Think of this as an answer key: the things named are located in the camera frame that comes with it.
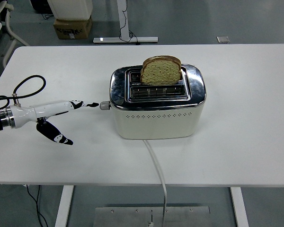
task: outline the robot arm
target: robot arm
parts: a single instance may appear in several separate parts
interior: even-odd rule
[[[63,136],[47,119],[54,115],[67,113],[80,107],[96,107],[98,103],[84,101],[57,101],[29,108],[11,105],[0,110],[0,130],[10,126],[12,129],[22,127],[27,122],[37,122],[37,130],[54,142],[72,145],[73,142]]]

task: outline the toaster lever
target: toaster lever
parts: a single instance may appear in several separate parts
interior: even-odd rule
[[[100,103],[100,109],[101,110],[109,110],[110,109],[110,102],[104,101]]]

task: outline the bread crust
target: bread crust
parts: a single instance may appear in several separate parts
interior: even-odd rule
[[[152,62],[155,62],[155,61],[173,61],[178,66],[179,78],[181,78],[181,61],[180,61],[180,59],[178,59],[174,56],[160,55],[160,56],[150,57],[143,62],[143,66],[142,66],[143,68],[141,69],[141,82],[145,82],[145,81],[143,81],[144,69],[147,68],[147,65],[149,63],[152,63]]]

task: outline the black cable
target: black cable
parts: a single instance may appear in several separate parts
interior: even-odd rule
[[[27,98],[27,97],[31,97],[31,96],[34,96],[36,94],[38,94],[39,92],[41,92],[44,88],[45,88],[45,85],[46,85],[46,80],[44,77],[42,76],[39,76],[39,75],[33,75],[33,76],[30,76],[30,77],[27,77],[26,79],[24,79],[23,81],[21,81],[14,89],[14,94],[17,92],[18,88],[21,87],[26,81],[32,79],[32,78],[40,78],[42,79],[43,81],[43,85],[40,89],[38,89],[37,91],[31,93],[31,94],[28,94],[28,95],[24,95],[24,96],[16,96],[16,97],[7,97],[7,96],[0,96],[0,100],[7,100],[7,104],[4,105],[3,107],[0,107],[0,110],[1,109],[4,109],[5,107],[7,107],[9,105],[9,100],[14,100],[14,103],[16,103],[16,99],[21,99],[21,98]]]
[[[38,200],[39,200],[39,194],[40,194],[40,187],[41,187],[41,186],[39,185],[39,186],[38,186],[37,200],[32,196],[31,193],[29,193],[28,185],[27,185],[27,193],[29,194],[30,197],[33,198],[33,200],[34,200],[35,203],[36,203],[37,216],[38,216],[38,220],[39,220],[40,226],[43,227],[42,222],[41,222],[41,219],[40,219],[40,216],[41,216],[41,217],[43,218],[43,220],[45,221],[46,226],[48,227],[48,224],[47,224],[47,221],[46,221],[45,217],[44,217],[44,216],[40,213],[40,211],[39,211],[39,208],[40,208],[40,207],[38,206]]]
[[[124,23],[124,26],[120,28],[119,39],[122,40],[122,41],[124,41],[124,42],[129,43],[133,37],[136,37],[136,35],[135,35],[131,30],[128,30],[128,31],[129,31],[129,37],[130,37],[130,39],[129,39],[128,41],[121,39],[121,30],[122,30],[122,28],[124,28],[124,27],[126,26],[126,22],[127,22],[127,18],[126,18],[126,16],[125,16],[125,12],[126,12],[126,11],[127,11],[127,0],[126,0],[126,8],[125,8],[124,11],[122,10],[123,15],[124,15],[124,17],[125,17],[125,23]]]
[[[53,17],[53,14],[46,14],[45,16],[41,13],[44,20],[48,20],[49,18]]]

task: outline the table leg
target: table leg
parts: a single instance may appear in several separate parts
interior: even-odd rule
[[[95,44],[101,43],[157,43],[158,37],[129,37],[127,2],[117,0],[121,37],[94,38]]]
[[[232,204],[238,227],[249,227],[242,191],[240,187],[231,187]]]
[[[66,227],[74,185],[64,185],[55,227]]]

